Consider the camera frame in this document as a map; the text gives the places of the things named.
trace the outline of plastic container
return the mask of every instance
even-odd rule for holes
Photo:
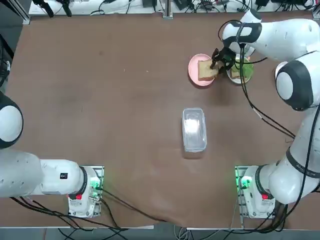
[[[184,151],[198,153],[206,149],[207,131],[205,114],[201,108],[185,108],[182,113]]]

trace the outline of table surface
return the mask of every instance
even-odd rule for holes
[[[160,14],[33,18],[23,27],[7,95],[22,109],[23,135],[15,149],[42,159],[68,159],[105,166],[105,188],[148,214],[185,227],[228,228],[236,202],[235,165],[262,165],[283,157],[282,133],[251,110],[241,87],[221,76],[207,88],[188,78],[188,62],[221,48],[218,29],[242,13]],[[310,18],[306,11],[264,13],[263,21]],[[262,56],[254,54],[252,59]],[[277,95],[274,69],[254,66],[252,101],[297,132],[303,113]],[[184,158],[184,108],[202,108],[207,148]],[[65,196],[37,196],[66,211]],[[154,221],[106,198],[121,226]],[[303,198],[288,229],[320,230],[319,196]],[[65,226],[52,216],[0,200],[2,227]],[[106,211],[94,220],[109,224]],[[246,227],[257,221],[246,220]],[[234,228],[240,228],[237,210]]]

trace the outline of power cable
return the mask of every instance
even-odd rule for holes
[[[223,24],[221,25],[221,27],[219,28],[218,33],[217,33],[218,38],[220,39],[221,42],[223,42],[223,40],[222,40],[222,38],[220,37],[220,31],[222,30],[222,28],[223,28],[226,24],[228,24],[228,23],[230,23],[230,22],[237,22],[237,23],[241,23],[241,24],[242,24],[241,21],[239,21],[239,20],[234,20],[234,19],[233,19],[233,20],[228,20],[228,21],[226,21],[225,23],[223,23]],[[260,62],[264,61],[265,59],[266,59],[266,58],[263,58],[263,59],[257,61],[257,63],[260,63]],[[263,120],[265,123],[267,123],[268,125],[270,125],[270,126],[273,127],[274,129],[280,131],[281,133],[287,135],[287,136],[290,137],[290,138],[293,138],[293,139],[294,139],[294,138],[296,137],[296,135],[294,135],[294,134],[293,134],[291,131],[289,131],[287,128],[285,128],[285,127],[282,126],[280,123],[278,123],[277,121],[275,121],[273,118],[269,117],[269,116],[268,116],[267,114],[265,114],[263,111],[261,111],[260,109],[258,109],[258,108],[252,103],[252,101],[250,100],[250,98],[249,98],[249,96],[248,96],[248,91],[247,91],[246,84],[245,84],[245,83],[244,83],[244,84],[241,84],[241,86],[242,86],[242,90],[243,90],[243,92],[244,92],[244,95],[245,95],[245,97],[246,97],[246,99],[247,99],[250,107],[255,111],[255,113],[259,116],[259,118],[260,118],[261,120]],[[267,118],[268,120],[272,121],[274,124],[278,125],[281,129],[280,129],[279,127],[271,124],[270,122],[268,122],[265,118]]]
[[[110,196],[113,197],[114,199],[118,200],[118,201],[121,202],[122,204],[126,205],[126,206],[129,207],[130,209],[135,210],[136,212],[144,215],[145,217],[147,217],[147,218],[149,218],[149,219],[152,219],[152,220],[155,220],[155,221],[159,221],[159,222],[165,222],[165,223],[167,222],[167,221],[165,221],[165,220],[163,220],[163,219],[160,219],[160,218],[151,216],[151,215],[149,215],[149,214],[147,214],[147,213],[139,210],[138,208],[130,205],[129,203],[127,203],[127,202],[125,202],[124,200],[122,200],[121,198],[115,196],[113,193],[111,193],[111,192],[109,192],[109,191],[107,191],[107,190],[105,190],[105,189],[103,189],[103,188],[101,188],[101,187],[97,187],[96,189],[97,189],[97,190],[102,190],[103,192],[105,192],[106,194],[110,195]]]
[[[50,215],[50,216],[55,216],[55,217],[65,217],[65,218],[72,218],[72,219],[79,219],[79,220],[82,220],[82,221],[85,221],[85,222],[88,222],[88,223],[92,223],[92,224],[97,224],[97,225],[100,225],[100,226],[104,226],[104,227],[107,227],[108,229],[110,229],[110,231],[114,232],[114,233],[117,233],[120,237],[122,237],[124,240],[128,240],[126,237],[122,236],[120,234],[120,232],[122,231],[126,231],[126,229],[119,229],[119,228],[116,228],[116,227],[113,227],[113,226],[109,226],[107,224],[104,224],[104,223],[101,223],[101,222],[96,222],[96,221],[92,221],[92,220],[89,220],[89,219],[86,219],[86,218],[82,218],[82,217],[78,217],[78,216],[73,216],[73,215],[67,215],[67,214],[63,214],[61,212],[58,212],[58,211],[53,211],[53,210],[46,210],[45,208],[41,208],[41,209],[38,209],[37,206],[29,206],[28,204],[25,204],[21,201],[19,201],[18,199],[16,199],[15,197],[10,197],[13,201],[15,201],[16,203],[18,203],[19,205],[29,209],[29,210],[32,210],[32,211],[35,211],[35,212],[39,212],[39,213],[42,213],[42,214],[46,214],[46,215]]]

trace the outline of robotic arm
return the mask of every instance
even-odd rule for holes
[[[0,198],[68,195],[68,214],[91,218],[101,213],[103,166],[79,166],[65,159],[39,159],[12,150],[22,134],[18,105],[0,91]]]
[[[224,48],[212,56],[212,65],[222,61],[230,69],[245,44],[276,61],[287,61],[276,73],[276,89],[281,99],[306,116],[289,149],[277,163],[250,166],[242,182],[249,217],[266,218],[275,207],[297,200],[302,186],[311,127],[320,104],[320,27],[309,19],[260,23],[257,12],[247,12],[241,21],[229,22],[223,31]],[[319,186],[320,121],[315,125],[302,197]]]

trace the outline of robot cable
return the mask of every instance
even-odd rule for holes
[[[77,216],[73,216],[73,215],[67,215],[67,214],[63,214],[59,211],[54,211],[54,210],[50,210],[46,207],[44,207],[43,205],[41,205],[40,203],[32,200],[32,202],[38,204],[39,206],[42,206],[42,207],[37,207],[33,204],[25,204],[24,202],[21,202],[19,201],[18,199],[16,199],[15,197],[11,197],[11,199],[13,201],[15,201],[16,203],[18,203],[19,205],[29,209],[29,210],[32,210],[32,211],[35,211],[35,212],[38,212],[38,213],[42,213],[42,214],[46,214],[46,215],[49,215],[49,216],[55,216],[55,217],[65,217],[65,218],[68,218],[68,219],[79,219],[79,220],[82,220],[82,221],[85,221],[85,222],[88,222],[88,223],[92,223],[92,224],[97,224],[97,225],[100,225],[100,226],[103,226],[103,227],[107,227],[109,228],[112,232],[114,232],[115,234],[118,234],[120,237],[122,237],[124,240],[128,240],[126,237],[124,237],[123,235],[120,234],[120,232],[123,232],[123,231],[126,231],[127,229],[125,228],[117,228],[117,227],[113,227],[113,226],[109,226],[109,225],[106,225],[104,223],[101,223],[101,222],[96,222],[96,221],[92,221],[92,220],[89,220],[89,219],[86,219],[86,218],[82,218],[82,217],[77,217]],[[72,226],[69,222],[66,222],[70,227],[72,228],[75,228],[74,226]],[[80,227],[77,223],[75,223],[75,225],[81,229],[81,230],[85,230],[85,231],[88,231],[88,229],[84,229],[82,227]]]
[[[285,128],[284,126],[282,126],[280,123],[278,123],[277,121],[275,121],[274,119],[272,119],[271,117],[269,117],[267,114],[265,114],[263,111],[261,111],[260,109],[258,109],[250,100],[249,95],[248,95],[248,90],[247,90],[247,86],[245,84],[245,78],[243,76],[243,64],[244,64],[244,59],[245,59],[245,51],[244,51],[244,46],[242,46],[240,48],[240,79],[241,79],[241,87],[243,90],[243,93],[245,95],[245,98],[247,99],[250,107],[257,113],[257,115],[261,118],[262,121],[264,121],[266,124],[270,125],[271,127],[275,128],[276,130],[278,130],[279,132],[287,135],[290,138],[295,138],[296,135],[294,135],[291,131],[289,131],[287,128]],[[272,123],[268,122],[264,117],[266,117],[268,120],[272,121],[273,123],[275,123],[276,125],[278,125],[279,127],[273,125]]]
[[[241,21],[235,20],[235,19],[228,20],[228,21],[226,21],[225,23],[223,23],[223,24],[221,25],[221,27],[219,28],[218,34],[217,34],[217,35],[218,35],[218,38],[220,39],[221,42],[223,42],[223,40],[222,40],[222,38],[220,37],[220,32],[221,32],[222,28],[223,28],[226,24],[228,24],[228,23],[230,23],[230,22],[242,23]],[[265,58],[260,59],[260,60],[258,60],[258,61],[251,62],[251,64],[260,63],[260,62],[262,62],[262,61],[264,61],[264,60],[266,60],[266,59],[267,59],[267,58],[265,57]],[[264,112],[262,112],[260,109],[258,109],[258,108],[251,102],[251,100],[250,100],[250,98],[249,98],[249,95],[248,95],[247,87],[246,87],[246,85],[244,84],[244,82],[243,82],[243,83],[241,82],[241,86],[242,86],[242,90],[243,90],[243,92],[244,92],[244,95],[245,95],[247,101],[248,101],[249,104],[250,104],[250,107],[257,113],[257,115],[261,118],[261,120],[263,120],[266,124],[268,124],[268,125],[270,125],[271,127],[277,129],[278,131],[280,131],[281,133],[287,135],[287,136],[290,137],[290,138],[293,138],[293,139],[294,139],[294,138],[296,137],[296,135],[293,134],[291,131],[289,131],[287,128],[285,128],[285,127],[282,126],[280,123],[278,123],[277,121],[275,121],[274,119],[272,119],[271,117],[269,117],[267,114],[265,114]],[[268,122],[264,117],[267,118],[268,120],[272,121],[274,124],[278,125],[279,127],[277,127],[277,126],[273,125],[272,123]]]

